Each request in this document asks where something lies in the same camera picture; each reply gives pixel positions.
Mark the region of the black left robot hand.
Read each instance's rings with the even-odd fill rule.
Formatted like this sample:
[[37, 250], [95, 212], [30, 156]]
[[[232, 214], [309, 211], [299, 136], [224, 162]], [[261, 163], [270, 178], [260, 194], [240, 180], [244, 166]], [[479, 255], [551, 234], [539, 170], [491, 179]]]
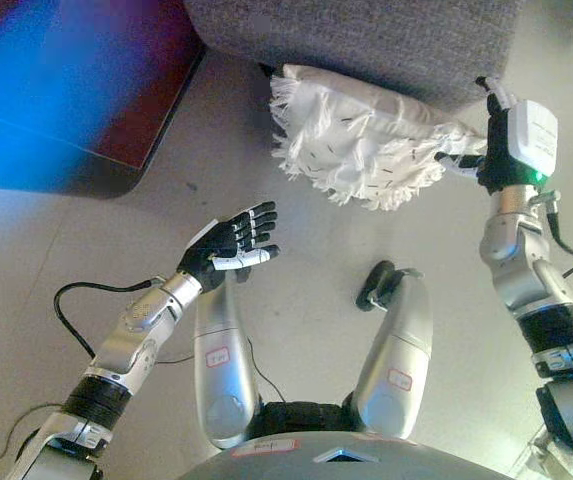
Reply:
[[267, 201], [228, 220], [213, 220], [189, 243], [177, 272], [190, 275], [201, 292], [208, 293], [223, 283], [226, 271], [247, 269], [277, 257], [279, 247], [269, 244], [277, 218], [276, 203]]

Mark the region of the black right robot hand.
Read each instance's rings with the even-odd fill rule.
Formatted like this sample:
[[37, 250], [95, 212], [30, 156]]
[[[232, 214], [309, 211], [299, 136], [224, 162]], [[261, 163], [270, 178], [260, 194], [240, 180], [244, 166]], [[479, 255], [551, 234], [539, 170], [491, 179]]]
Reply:
[[479, 76], [475, 84], [487, 94], [486, 152], [439, 151], [434, 159], [455, 173], [476, 179], [489, 194], [515, 185], [540, 192], [556, 168], [557, 117], [533, 100], [519, 100], [495, 77]]

